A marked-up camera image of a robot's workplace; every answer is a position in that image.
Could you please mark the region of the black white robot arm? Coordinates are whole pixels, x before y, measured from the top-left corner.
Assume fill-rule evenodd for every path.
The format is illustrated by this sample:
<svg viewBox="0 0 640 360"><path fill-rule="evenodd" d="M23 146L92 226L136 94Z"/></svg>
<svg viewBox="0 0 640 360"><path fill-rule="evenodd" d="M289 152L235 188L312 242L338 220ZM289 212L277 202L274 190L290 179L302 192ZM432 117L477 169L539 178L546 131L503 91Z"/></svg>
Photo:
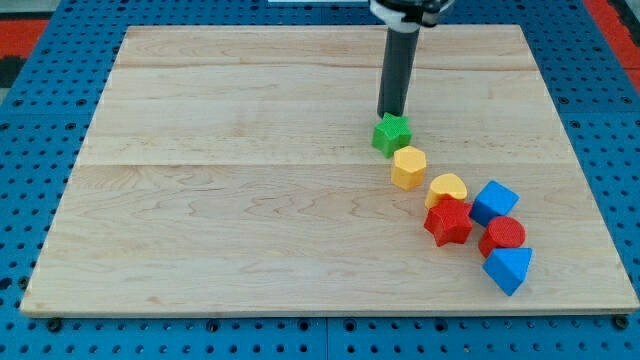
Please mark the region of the black white robot arm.
<svg viewBox="0 0 640 360"><path fill-rule="evenodd" d="M456 0L370 0L369 10L389 29L412 33L438 25L455 4Z"/></svg>

